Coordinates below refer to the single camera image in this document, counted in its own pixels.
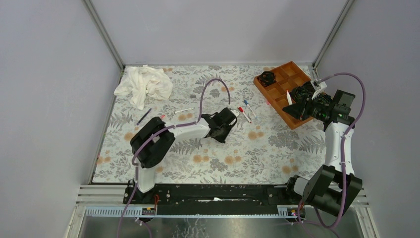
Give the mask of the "white pen red tip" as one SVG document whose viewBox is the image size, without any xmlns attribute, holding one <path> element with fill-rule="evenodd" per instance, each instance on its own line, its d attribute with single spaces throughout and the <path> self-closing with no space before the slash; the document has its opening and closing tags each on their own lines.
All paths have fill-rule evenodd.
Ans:
<svg viewBox="0 0 420 238">
<path fill-rule="evenodd" d="M 293 104 L 293 101 L 292 101 L 291 95 L 290 95 L 290 93 L 289 93 L 288 90 L 286 91 L 286 98 L 287 98 L 288 104 L 289 105 L 292 105 Z"/>
<path fill-rule="evenodd" d="M 245 111 L 242 107 L 239 107 L 238 110 L 245 117 L 245 119 L 247 120 L 248 123 L 252 123 L 251 119 L 247 116 L 247 114 L 245 113 Z"/>
</svg>

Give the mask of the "white pen blue tip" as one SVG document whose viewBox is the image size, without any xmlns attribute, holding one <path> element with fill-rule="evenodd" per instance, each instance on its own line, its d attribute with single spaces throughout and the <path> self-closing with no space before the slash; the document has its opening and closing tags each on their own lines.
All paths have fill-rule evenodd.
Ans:
<svg viewBox="0 0 420 238">
<path fill-rule="evenodd" d="M 250 112 L 252 113 L 252 115 L 254 116 L 254 118 L 258 118 L 258 116 L 256 115 L 256 113 L 254 112 L 254 110 L 251 108 L 251 106 L 250 106 L 250 104 L 246 101 L 246 100 L 244 100 L 243 101 L 244 102 L 244 104 L 245 104 L 245 106 L 250 110 Z"/>
</svg>

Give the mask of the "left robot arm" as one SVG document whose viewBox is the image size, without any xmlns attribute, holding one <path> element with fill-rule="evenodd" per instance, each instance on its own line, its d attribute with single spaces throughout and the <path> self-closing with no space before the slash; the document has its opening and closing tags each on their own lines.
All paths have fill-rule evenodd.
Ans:
<svg viewBox="0 0 420 238">
<path fill-rule="evenodd" d="M 166 124 L 159 117 L 152 118 L 130 140 L 132 164 L 136 167 L 135 198 L 143 204 L 152 201 L 155 186 L 155 167 L 165 158 L 171 147 L 190 139 L 212 138 L 225 143 L 237 123 L 239 111 L 224 108 L 219 113 L 203 114 L 199 122 Z"/>
</svg>

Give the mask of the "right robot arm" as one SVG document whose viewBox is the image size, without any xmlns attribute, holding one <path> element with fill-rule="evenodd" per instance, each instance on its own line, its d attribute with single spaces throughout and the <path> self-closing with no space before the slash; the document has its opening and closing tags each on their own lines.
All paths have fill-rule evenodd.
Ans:
<svg viewBox="0 0 420 238">
<path fill-rule="evenodd" d="M 307 96 L 283 108 L 295 119 L 313 117 L 324 125 L 326 155 L 324 164 L 310 178 L 293 176 L 287 182 L 284 198 L 290 204 L 303 201 L 333 216 L 343 215 L 362 189 L 351 164 L 354 118 L 349 115 L 355 95 L 337 90 L 334 97 Z"/>
</svg>

